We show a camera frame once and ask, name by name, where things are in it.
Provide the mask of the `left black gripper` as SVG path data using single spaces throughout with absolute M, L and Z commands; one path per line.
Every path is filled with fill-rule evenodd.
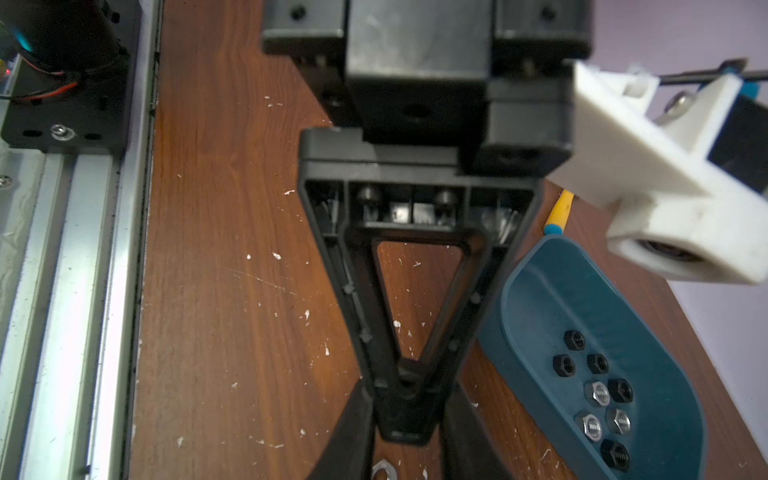
M 267 1 L 261 47 L 367 142 L 455 147 L 469 172 L 544 177 L 573 153 L 593 20 L 590 1 Z

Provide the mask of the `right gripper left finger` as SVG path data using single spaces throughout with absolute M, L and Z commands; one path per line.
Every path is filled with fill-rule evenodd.
M 374 404 L 364 382 L 351 390 L 342 414 L 307 480 L 366 480 L 372 475 Z

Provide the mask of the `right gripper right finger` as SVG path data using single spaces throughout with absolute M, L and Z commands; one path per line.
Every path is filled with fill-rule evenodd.
M 514 479 L 460 385 L 445 402 L 439 434 L 443 479 Z

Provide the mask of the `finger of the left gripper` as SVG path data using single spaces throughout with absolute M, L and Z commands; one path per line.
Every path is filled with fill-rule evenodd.
M 451 147 L 310 128 L 298 190 L 381 436 L 423 445 L 541 199 L 531 176 L 466 173 Z

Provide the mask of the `silver nut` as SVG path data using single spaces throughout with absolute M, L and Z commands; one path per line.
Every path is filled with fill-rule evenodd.
M 376 462 L 371 470 L 371 480 L 397 480 L 397 469 L 387 460 L 381 459 Z
M 603 428 L 596 415 L 591 412 L 582 411 L 575 416 L 575 422 L 590 442 L 596 443 L 602 440 Z
M 584 385 L 585 398 L 591 405 L 607 407 L 611 403 L 611 395 L 608 387 L 601 381 L 589 381 Z
M 632 425 L 626 411 L 609 407 L 606 410 L 606 423 L 611 432 L 617 435 L 628 435 L 631 432 Z

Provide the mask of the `teal plastic storage box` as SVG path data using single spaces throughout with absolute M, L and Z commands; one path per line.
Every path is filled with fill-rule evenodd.
M 691 383 L 571 239 L 545 236 L 516 264 L 478 340 L 577 477 L 703 477 L 706 426 Z

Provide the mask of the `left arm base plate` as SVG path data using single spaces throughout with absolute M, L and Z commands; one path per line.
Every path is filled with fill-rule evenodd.
M 16 53 L 1 138 L 44 153 L 127 148 L 142 8 L 137 1 L 4 1 Z

